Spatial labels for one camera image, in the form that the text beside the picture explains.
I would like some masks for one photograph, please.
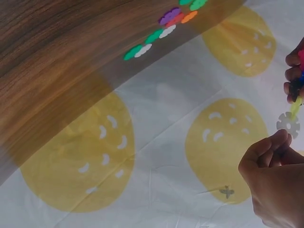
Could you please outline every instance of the yellow toy piece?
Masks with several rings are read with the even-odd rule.
[[[296,101],[291,105],[290,112],[291,112],[291,119],[294,120],[296,115],[300,111],[300,106],[302,104],[302,98],[298,96]]]

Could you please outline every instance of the wood grain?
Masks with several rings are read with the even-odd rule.
[[[106,94],[242,4],[210,0],[149,53],[123,61],[178,0],[1,1],[0,184]]]

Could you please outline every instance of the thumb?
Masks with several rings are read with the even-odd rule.
[[[304,48],[304,38],[301,40],[299,45],[286,57],[286,63],[291,66],[300,65],[301,60],[298,56],[298,52]]]
[[[303,164],[304,157],[292,148],[288,148],[286,152],[281,156],[282,165],[292,165],[292,164]]]

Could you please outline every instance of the yellow circle print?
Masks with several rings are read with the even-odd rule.
[[[52,138],[22,166],[33,193],[62,211],[90,212],[123,192],[134,165],[127,108],[110,93]]]
[[[256,109],[241,99],[225,98],[204,109],[187,134],[187,160],[214,197],[237,204],[250,196],[238,164],[250,145],[267,137]]]
[[[245,6],[202,36],[214,57],[242,77],[264,72],[276,51],[276,40],[267,24]]]

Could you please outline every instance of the finger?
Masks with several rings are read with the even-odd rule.
[[[287,132],[285,130],[282,130],[270,136],[271,140],[273,141],[273,144],[266,153],[259,157],[259,168],[267,168],[281,165],[280,156],[277,155],[278,153],[275,154],[275,151],[285,151],[287,148],[289,148],[291,144],[291,135],[287,134],[286,137],[286,133]],[[281,140],[285,140],[285,142],[280,145],[279,141]]]
[[[258,158],[258,166],[259,168],[267,168],[272,160],[274,153],[269,150]]]
[[[291,53],[289,54],[286,59],[285,59],[287,65],[290,67],[295,67],[301,64],[300,57],[298,56],[297,52],[296,53]]]
[[[287,95],[287,102],[288,102],[289,104],[292,104],[292,103],[294,102],[293,96],[291,96],[290,94]]]
[[[304,157],[292,148],[282,154],[280,160],[282,165],[304,164]]]
[[[285,82],[284,83],[284,86],[283,86],[283,88],[284,88],[284,93],[286,94],[286,95],[288,95],[289,94],[289,82]]]
[[[302,76],[302,71],[298,66],[290,68],[285,71],[285,78],[290,82],[297,78],[300,78],[301,76]]]
[[[300,41],[299,45],[286,57],[286,63],[291,66],[300,65],[301,61],[298,52],[304,47],[304,38]]]
[[[269,150],[276,150],[279,148],[282,144],[285,143],[285,141],[288,138],[288,133],[286,130],[280,130],[276,132],[274,135],[262,139],[261,141],[253,144],[249,147],[249,149],[244,154],[239,166],[238,170],[241,173],[241,175],[246,180],[250,174],[257,171],[259,168],[258,166],[258,160],[259,157],[265,154]]]
[[[277,167],[282,165],[281,164],[282,154],[284,154],[290,148],[291,142],[292,142],[291,134],[288,134],[285,143],[274,151],[269,167]]]

